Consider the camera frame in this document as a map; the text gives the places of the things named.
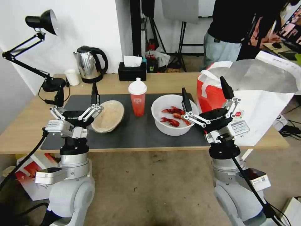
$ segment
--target black lamp shade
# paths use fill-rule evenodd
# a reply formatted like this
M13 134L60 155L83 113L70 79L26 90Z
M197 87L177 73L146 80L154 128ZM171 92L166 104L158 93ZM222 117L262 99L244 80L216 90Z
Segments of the black lamp shade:
M44 28L51 34L58 35L57 21L53 10L49 9L42 13L40 17L27 16L25 22L32 28Z

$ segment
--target white cup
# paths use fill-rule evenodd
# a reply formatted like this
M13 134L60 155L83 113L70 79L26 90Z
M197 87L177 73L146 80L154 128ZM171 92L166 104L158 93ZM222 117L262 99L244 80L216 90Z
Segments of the white cup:
M74 69L69 69L65 71L65 75L70 85L76 86L79 84L79 77Z

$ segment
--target tissue box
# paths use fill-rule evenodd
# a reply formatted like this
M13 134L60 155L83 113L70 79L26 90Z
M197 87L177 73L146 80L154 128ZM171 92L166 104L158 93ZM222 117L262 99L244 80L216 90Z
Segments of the tissue box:
M124 63L120 62L118 75L119 81L136 81L136 78L141 78L141 81L145 81L146 63L142 62L139 67L125 67Z

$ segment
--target white plastic bag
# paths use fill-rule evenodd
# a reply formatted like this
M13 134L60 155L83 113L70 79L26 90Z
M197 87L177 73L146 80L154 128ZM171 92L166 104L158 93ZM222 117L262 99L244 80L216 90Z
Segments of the white plastic bag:
M155 51L147 51L145 52L145 56L154 55L155 58L158 58L158 67L163 67L168 65L170 60L170 55L162 53L163 49L158 47Z
M255 60L217 62L202 71L197 84L200 112L222 107L225 102L220 76L233 88L234 96L241 99L233 120L245 120L250 128L248 133L235 138L237 145L256 145L293 95L301 90L301 67L261 51Z

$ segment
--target lamp arm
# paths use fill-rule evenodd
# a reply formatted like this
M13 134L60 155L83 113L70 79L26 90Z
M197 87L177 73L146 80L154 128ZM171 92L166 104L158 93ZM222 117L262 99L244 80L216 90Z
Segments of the lamp arm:
M40 40L34 44L32 44L31 46L29 47L26 47L26 48L22 48L22 49L18 49L19 47L23 46L24 44L26 44L27 42L33 40L34 38L39 38ZM12 48L11 50L9 51L6 51L6 52L3 52L2 53L2 57L8 61L11 61L33 73L36 73L38 74L39 76L42 76L43 78L48 78L50 77L50 74L49 73L45 73L45 72L42 72L36 68L33 68L19 60L16 59L16 57L22 53L24 53L25 51L31 49L32 47L36 46L37 44L43 42L45 40L45 33L43 32L38 32L37 34L35 34L34 36L32 36L31 38L27 39L26 41L22 42L21 44L17 45L16 47Z

